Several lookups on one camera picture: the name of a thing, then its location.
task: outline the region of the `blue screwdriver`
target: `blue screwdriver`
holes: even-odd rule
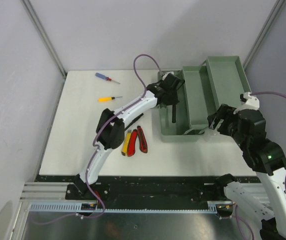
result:
[[[121,83],[119,83],[118,81],[115,81],[115,80],[112,80],[111,78],[109,78],[108,76],[104,76],[103,74],[101,74],[101,73],[95,73],[95,76],[97,76],[98,78],[100,78],[100,79],[104,79],[104,80],[106,80],[106,81],[113,81],[113,82],[115,82],[115,83],[117,83],[117,84],[121,84]]]

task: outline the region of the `screwdriver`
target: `screwdriver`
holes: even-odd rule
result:
[[[100,79],[104,79],[104,80],[106,80],[106,81],[112,81],[112,82],[115,82],[115,83],[117,83],[117,84],[121,84],[121,83],[119,83],[118,81],[115,81],[115,80],[112,80],[111,78],[109,78],[108,76],[105,76],[105,75],[103,75],[103,74],[101,74],[101,73],[95,73],[95,76],[97,76],[98,78],[100,78]]]
[[[119,98],[123,98],[123,96],[110,96],[110,97],[101,97],[98,99],[99,102],[107,102],[107,101],[111,101],[114,99],[119,99]]]

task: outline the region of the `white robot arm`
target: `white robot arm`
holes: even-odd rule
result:
[[[132,102],[115,111],[105,109],[102,112],[96,132],[98,132],[111,117],[98,137],[97,153],[92,161],[76,176],[85,185],[97,181],[99,172],[109,154],[124,141],[125,129],[140,114],[159,104],[173,107],[172,122],[176,122],[177,90],[184,81],[173,74],[166,74],[157,83],[147,86],[144,96],[139,96]],[[222,135],[232,137],[243,151],[247,165],[256,172],[262,182],[273,211],[262,205],[257,199],[248,194],[236,179],[224,175],[216,180],[223,194],[242,208],[259,226],[260,235],[265,239],[286,239],[286,158],[282,148],[266,138],[266,121],[258,111],[259,100],[247,92],[241,95],[244,103],[239,108],[222,104],[218,111],[208,117],[209,126]]]
[[[83,183],[89,185],[95,183],[99,172],[110,153],[118,148],[124,141],[125,129],[140,114],[154,108],[159,104],[172,106],[172,122],[176,122],[176,104],[178,100],[178,89],[184,84],[184,80],[176,77],[173,72],[168,72],[156,83],[149,84],[146,92],[129,104],[111,111],[105,109],[100,117],[96,133],[103,128],[95,145],[98,146],[91,162],[80,172],[79,177]],[[107,121],[114,117],[114,120],[107,124]]]
[[[127,106],[132,105],[135,103],[138,99],[140,99],[140,102],[138,104],[135,104],[134,106],[130,107],[129,109],[123,111]],[[134,99],[132,102],[129,104],[116,109],[114,112],[121,114],[118,116],[119,119],[122,120],[124,123],[124,128],[126,128],[131,122],[140,114],[144,113],[145,111],[154,108],[158,104],[158,99],[155,97],[154,93],[151,91],[147,91],[146,95],[142,97],[141,95]],[[106,159],[110,155],[110,153],[114,150],[114,148],[108,148],[105,149],[105,146],[100,142],[97,141],[99,145],[99,151],[96,153],[94,159],[92,160],[91,165],[89,166],[88,169],[88,174],[86,176],[86,171],[87,171],[87,166],[82,170],[82,172],[79,174],[80,179],[85,183],[86,178],[88,180],[89,184],[93,184],[98,180],[98,176],[100,173],[101,168],[103,167]]]
[[[256,172],[273,211],[251,196],[230,175],[216,180],[224,195],[234,201],[259,226],[263,240],[286,239],[286,157],[282,148],[266,138],[266,121],[258,111],[260,102],[249,92],[241,94],[238,108],[222,105],[208,117],[210,128],[232,137],[243,151],[247,165]]]

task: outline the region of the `yellow screwdriver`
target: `yellow screwdriver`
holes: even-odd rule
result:
[[[119,99],[119,98],[123,98],[123,96],[102,97],[102,98],[99,98],[98,101],[99,102],[107,102],[107,101],[111,101],[111,100]]]

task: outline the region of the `screwdriver handle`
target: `screwdriver handle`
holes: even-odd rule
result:
[[[138,140],[139,140],[139,149],[142,153],[147,154],[148,153],[148,143],[145,139],[144,132],[141,126],[137,126],[137,134],[138,134]]]
[[[126,156],[128,154],[128,146],[129,146],[129,142],[130,142],[130,137],[131,137],[131,130],[127,131],[127,134],[125,136],[125,141],[122,147],[122,155]]]
[[[138,130],[134,129],[129,138],[128,147],[127,147],[127,156],[132,157],[135,154],[135,143],[138,137]]]
[[[110,100],[113,100],[112,97],[101,97],[98,99],[98,101],[101,103],[101,102],[107,102],[107,101],[110,101]]]
[[[104,76],[103,74],[101,74],[101,73],[95,73],[95,76],[97,76],[98,78],[100,78],[100,79],[104,79],[104,80],[108,80],[108,77],[106,77],[106,76]]]

